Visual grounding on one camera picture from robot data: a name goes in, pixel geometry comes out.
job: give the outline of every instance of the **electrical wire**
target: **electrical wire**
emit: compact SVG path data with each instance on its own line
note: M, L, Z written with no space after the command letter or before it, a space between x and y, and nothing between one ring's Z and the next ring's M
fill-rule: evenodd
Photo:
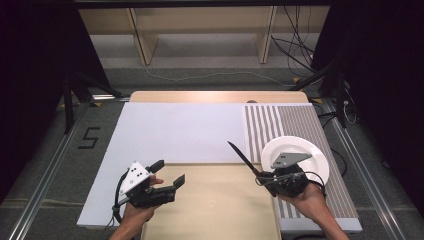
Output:
M354 119L353 119L353 121L351 121L351 120L349 119L349 117L347 116L347 113L346 113L346 105L347 105L347 104L345 104L345 105L343 106L343 113L345 114L346 120L347 120L350 124L355 124L355 123L356 123L356 113L354 113Z
M282 182L289 178L299 177L303 174L304 174L303 172L298 172L298 173L290 173L283 176L275 176L275 177L256 177L255 182L259 186L268 186L271 184Z
M325 126L327 126L327 124L328 124L331 120L333 120L333 118L336 118L336 117L337 117L337 115L331 116L331 117L330 117L330 119L328 119L328 120L327 120L327 122L325 122L325 124L324 124L324 125L322 125L322 128L325 128Z
M285 40L285 39L282 39L282 38L276 38L276 37L274 37L274 40L281 41L281 42L286 42L286 43L290 43L290 44L296 45L296 46L298 46L300 48L304 48L304 49L306 49L306 50L308 50L310 52L314 52L314 50L308 48L305 45L301 45L301 44L298 44L298 43L295 43L295 42L292 42L292 41L289 41L289 40Z
M299 63L300 65L302 65L304 68L308 69L309 71L311 71L311 72L315 72L312 68L310 68L309 66L307 66L307 65L305 65L304 63L300 62L300 61L299 61L299 60L297 60L294 56L292 56L292 55L290 54L290 49L289 49L289 51L286 51L284 48L282 48L282 47L281 47L281 46L277 43L276 39L275 39L273 36L271 36L271 39L274 41L275 45L277 45L277 48L278 48L281 52L283 52L285 55L287 55L287 57L289 57L289 58L291 58L293 61L295 61L295 62Z
M312 103L312 106L318 107L319 109L321 109L321 114L323 114L324 109L322 109L322 107L320 105L318 105L317 103Z
M339 157L340 157L340 159L342 159L342 161L343 161L343 164L344 164L344 169L343 169L343 171L342 171L342 173L341 173L341 176L342 177L344 177L344 175L346 174L346 172L347 172L347 162L346 162L346 160L344 159L344 157L342 157L342 155L339 153L339 152L337 152L336 150L334 150L333 148L331 148L330 147L330 149L331 149L331 151L333 151L334 153L336 153Z
M103 231L106 231L110 228L112 228L115 225L115 217L112 214L112 217L110 218L109 223L105 226L105 228L103 229Z
M300 7L298 7L298 6L296 6L296 15L295 15L295 18L296 18L296 25L293 23L293 20L292 20L292 18L290 17L290 14L288 13L288 11L287 11L287 8L286 8L286 6L284 6L283 7L284 8L284 11L286 12L286 14L287 14L287 17L288 17L288 19L289 19L289 21L290 21L290 24L291 24L291 26L292 26L292 28L293 28L293 37L292 37L292 41L294 40L294 39L296 39L298 42L299 42L299 44L300 45L305 45L305 43L304 43L304 41L302 40L302 38L300 37L300 35L299 35L299 16L300 16ZM302 52L302 55L303 55L303 57L304 57L304 59L305 59L305 61L306 62L308 62L308 64L310 65L310 63L309 63L309 61L308 60L306 60L306 57L305 57L305 53L303 52L303 50L302 50L302 48L301 48L301 52ZM307 55L308 55L308 57L309 57L309 59L310 60L312 60L311 58L310 58L310 53L306 50L306 52L307 52Z
M294 86L296 86L296 85L293 85L293 84L284 84L284 83L281 83L280 81L275 80L273 78L262 76L262 75L259 75L259 74L253 73L253 72L229 72L229 73L222 73L221 72L221 73L212 73L212 74L203 75L203 76L183 77L183 78L168 78L168 77L162 77L162 76L154 75L154 74L150 73L149 69L145 65L143 65L143 67L144 67L144 69L146 70L147 74L150 77L154 77L154 78L158 78L158 79L162 79L162 80L173 81L173 82L179 82L179 81L191 80L191 79L209 78L209 77L221 76L221 75L250 74L250 75L253 75L253 76L256 76L256 77L259 77L259 78L264 78L264 79L267 79L267 80L271 80L271 81L276 82L276 83L278 83L278 84L280 84L280 85L282 85L284 87L294 87Z
M306 173L314 174L315 176L317 176L319 178L319 180L321 181L321 183L319 183L317 181L314 181L314 180L309 180L309 182L312 182L312 183L320 186L321 187L322 195L324 196L324 198L326 198L327 197L327 193L325 191L325 183L324 183L324 180L322 180L322 177L320 175L318 175L318 173L316 173L316 172L309 172L308 171L308 172L305 172L305 174Z
M109 223L106 225L104 230L111 228L115 224L114 218L116 218L116 220L119 223L121 223L121 221L122 221L121 215L119 215L119 210L121 209L121 206L124 205L125 203L127 203L130 199L124 198L123 200L118 202L118 200L119 200L119 189L121 188L122 182L127 177L128 171L129 171L129 169L121 176L121 178L119 179L118 185L116 186L115 201L114 201L115 204L112 206L112 218L109 221Z

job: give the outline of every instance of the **gray striped mat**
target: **gray striped mat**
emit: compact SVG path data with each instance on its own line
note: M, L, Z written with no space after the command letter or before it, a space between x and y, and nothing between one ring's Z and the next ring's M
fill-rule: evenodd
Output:
M336 218L358 218L355 206L340 175L331 149L311 104L244 107L247 141L252 162L260 162L261 151L270 140L280 136L297 136L317 146L330 167L326 184L327 204ZM278 201L280 218L304 218L291 204Z

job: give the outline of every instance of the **black knife blade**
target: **black knife blade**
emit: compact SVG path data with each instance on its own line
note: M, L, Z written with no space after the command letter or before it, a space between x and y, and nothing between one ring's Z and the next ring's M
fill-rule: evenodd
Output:
M234 145L232 142L228 141L228 143L234 149L234 151L236 151L237 155L239 155L239 157L243 160L243 162L246 163L246 165L252 170L252 172L256 176L259 176L259 171L253 166L253 164L249 161L249 159L247 159L247 157L244 156L244 154L240 151L240 149L238 149L238 147Z
M247 159L246 156L244 156L244 154L240 151L240 149L238 149L238 147L236 145L234 145L232 142L227 141L230 146L234 149L234 151L236 151L237 155L239 155L239 157L243 160L244 163L246 163L246 165L252 170L252 172L255 174L256 177L263 177L264 175L261 175L261 173L259 173L258 169L256 169L253 164L249 161L249 159ZM271 196L276 197L277 195L271 191L271 189L269 189L268 187L265 186L265 188L268 190L268 192L271 194Z

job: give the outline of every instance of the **human hand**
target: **human hand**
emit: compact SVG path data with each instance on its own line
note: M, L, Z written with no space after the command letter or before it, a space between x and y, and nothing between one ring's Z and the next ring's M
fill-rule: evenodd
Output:
M163 183L163 179L150 176L150 186ZM125 206L124 216L118 229L113 233L110 240L127 240L133 238L143 227L144 223L149 221L159 206L150 208L136 208L131 203Z
M318 224L328 239L348 239L328 208L318 185L309 183L303 193L294 198L281 195L278 197L291 203L305 217Z

